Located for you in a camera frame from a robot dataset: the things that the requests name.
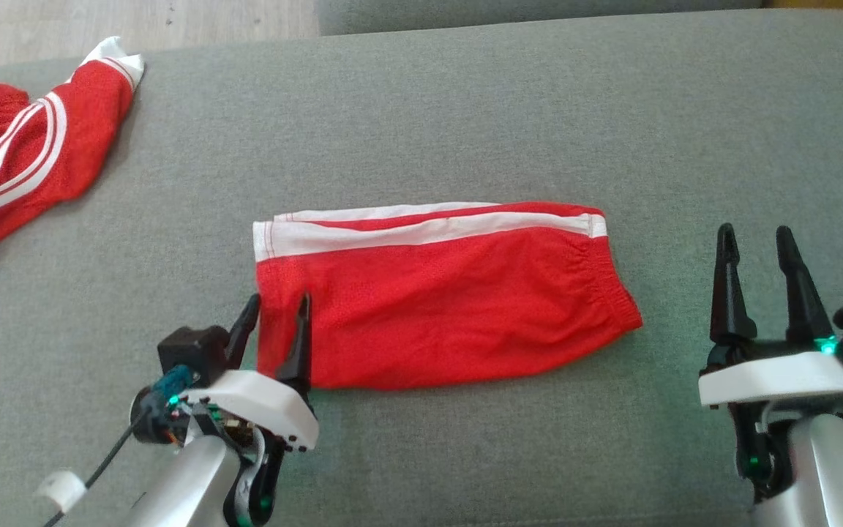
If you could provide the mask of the grey sofa seat cushion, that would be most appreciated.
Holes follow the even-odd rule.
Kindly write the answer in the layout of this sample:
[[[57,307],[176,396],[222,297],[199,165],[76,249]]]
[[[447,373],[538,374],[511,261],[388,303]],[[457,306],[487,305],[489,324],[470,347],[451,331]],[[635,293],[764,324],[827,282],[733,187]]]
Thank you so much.
[[[764,0],[315,0],[322,36],[520,21],[759,9]]]

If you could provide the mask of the red white jersey shirt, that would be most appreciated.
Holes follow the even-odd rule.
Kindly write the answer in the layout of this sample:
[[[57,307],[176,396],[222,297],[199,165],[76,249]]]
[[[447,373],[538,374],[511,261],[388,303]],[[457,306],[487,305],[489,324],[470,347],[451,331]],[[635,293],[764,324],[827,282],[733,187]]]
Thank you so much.
[[[96,181],[144,71],[113,36],[39,99],[0,83],[0,241]]]

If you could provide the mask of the red white-striped shorts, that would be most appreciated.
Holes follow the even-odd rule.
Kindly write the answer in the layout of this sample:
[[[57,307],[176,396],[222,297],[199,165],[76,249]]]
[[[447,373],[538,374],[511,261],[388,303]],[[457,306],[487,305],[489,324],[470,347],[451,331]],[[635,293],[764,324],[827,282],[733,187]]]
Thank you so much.
[[[642,326],[602,210],[579,204],[305,210],[254,223],[253,250],[258,370],[277,373],[308,296],[322,389],[536,375]]]

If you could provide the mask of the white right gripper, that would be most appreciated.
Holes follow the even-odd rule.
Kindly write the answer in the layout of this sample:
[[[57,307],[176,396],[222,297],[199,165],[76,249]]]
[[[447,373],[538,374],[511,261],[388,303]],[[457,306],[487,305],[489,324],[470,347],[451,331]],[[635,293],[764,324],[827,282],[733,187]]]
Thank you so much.
[[[786,280],[786,341],[756,340],[738,274],[733,224],[717,230],[710,351],[700,371],[700,404],[772,403],[843,396],[843,344],[833,328],[793,231],[776,229],[779,268]]]

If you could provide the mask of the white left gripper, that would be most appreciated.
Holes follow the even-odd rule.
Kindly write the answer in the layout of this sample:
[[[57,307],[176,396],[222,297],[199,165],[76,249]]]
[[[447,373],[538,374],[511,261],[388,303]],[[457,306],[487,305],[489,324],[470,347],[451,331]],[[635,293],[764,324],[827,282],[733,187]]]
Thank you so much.
[[[230,330],[228,367],[241,367],[249,337],[258,322],[261,296],[252,294]],[[211,386],[187,388],[188,403],[208,400],[228,418],[264,428],[291,446],[314,450],[319,437],[317,417],[304,398],[312,388],[312,300],[301,298],[290,350],[277,368],[277,380],[254,370],[227,370]]]

